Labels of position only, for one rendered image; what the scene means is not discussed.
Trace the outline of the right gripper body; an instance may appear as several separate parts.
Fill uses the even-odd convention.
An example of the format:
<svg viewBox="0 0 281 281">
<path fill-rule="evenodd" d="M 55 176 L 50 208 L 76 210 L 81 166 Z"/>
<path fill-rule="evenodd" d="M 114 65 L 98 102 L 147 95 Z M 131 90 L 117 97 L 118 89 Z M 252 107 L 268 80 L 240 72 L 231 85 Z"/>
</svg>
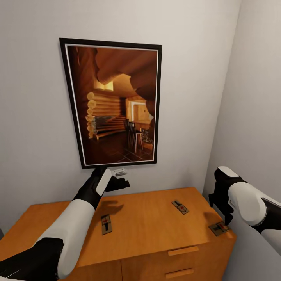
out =
<svg viewBox="0 0 281 281">
<path fill-rule="evenodd" d="M 216 191 L 208 196 L 223 214 L 234 212 L 234 209 L 228 204 L 228 196 L 221 196 Z"/>
</svg>

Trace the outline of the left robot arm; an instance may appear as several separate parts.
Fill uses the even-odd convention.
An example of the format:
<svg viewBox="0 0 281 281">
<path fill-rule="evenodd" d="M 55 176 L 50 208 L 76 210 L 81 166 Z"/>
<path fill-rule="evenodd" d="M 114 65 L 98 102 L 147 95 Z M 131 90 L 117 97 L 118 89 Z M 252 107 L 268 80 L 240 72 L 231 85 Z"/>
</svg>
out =
<svg viewBox="0 0 281 281">
<path fill-rule="evenodd" d="M 57 281 L 73 271 L 103 193 L 130 187 L 127 169 L 99 166 L 69 206 L 28 250 L 0 261 L 0 281 Z"/>
</svg>

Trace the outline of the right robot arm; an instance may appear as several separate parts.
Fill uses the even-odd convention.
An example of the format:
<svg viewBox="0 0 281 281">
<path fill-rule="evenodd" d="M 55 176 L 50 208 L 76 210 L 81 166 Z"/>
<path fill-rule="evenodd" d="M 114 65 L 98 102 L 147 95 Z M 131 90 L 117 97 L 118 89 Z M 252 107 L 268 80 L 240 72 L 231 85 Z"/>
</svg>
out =
<svg viewBox="0 0 281 281">
<path fill-rule="evenodd" d="M 219 166 L 214 176 L 215 191 L 209 194 L 210 206 L 215 204 L 225 214 L 225 226 L 233 219 L 236 207 L 240 218 L 262 237 L 281 256 L 281 203 L 270 198 L 256 187 L 244 181 L 229 167 Z"/>
</svg>

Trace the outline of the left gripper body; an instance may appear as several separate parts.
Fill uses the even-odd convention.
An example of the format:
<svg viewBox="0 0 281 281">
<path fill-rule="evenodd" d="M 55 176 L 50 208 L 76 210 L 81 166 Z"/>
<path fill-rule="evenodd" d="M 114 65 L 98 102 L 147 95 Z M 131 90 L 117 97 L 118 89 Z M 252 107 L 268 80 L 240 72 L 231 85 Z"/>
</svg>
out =
<svg viewBox="0 0 281 281">
<path fill-rule="evenodd" d="M 109 191 L 114 191 L 114 190 L 118 190 L 118 189 L 124 189 L 126 188 L 126 185 L 125 185 L 125 178 L 115 178 L 115 183 L 112 187 L 109 187 L 105 189 L 106 192 L 109 192 Z"/>
</svg>

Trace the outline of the mousetrap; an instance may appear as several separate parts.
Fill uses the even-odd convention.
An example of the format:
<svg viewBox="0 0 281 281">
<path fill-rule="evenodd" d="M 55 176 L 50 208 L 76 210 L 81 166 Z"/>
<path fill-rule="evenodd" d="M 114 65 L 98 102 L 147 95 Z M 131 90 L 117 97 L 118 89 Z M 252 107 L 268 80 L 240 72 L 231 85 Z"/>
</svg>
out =
<svg viewBox="0 0 281 281">
<path fill-rule="evenodd" d="M 188 213 L 188 209 L 182 205 L 177 199 L 171 202 L 183 215 Z"/>
<path fill-rule="evenodd" d="M 225 221 L 221 221 L 219 223 L 213 224 L 211 226 L 209 226 L 209 228 L 211 229 L 211 231 L 216 235 L 219 236 L 223 233 L 226 233 L 228 231 L 231 231 L 231 227 L 225 226 Z"/>
<path fill-rule="evenodd" d="M 101 224 L 102 224 L 102 234 L 108 234 L 112 232 L 112 225 L 110 220 L 110 215 L 101 216 Z"/>
</svg>

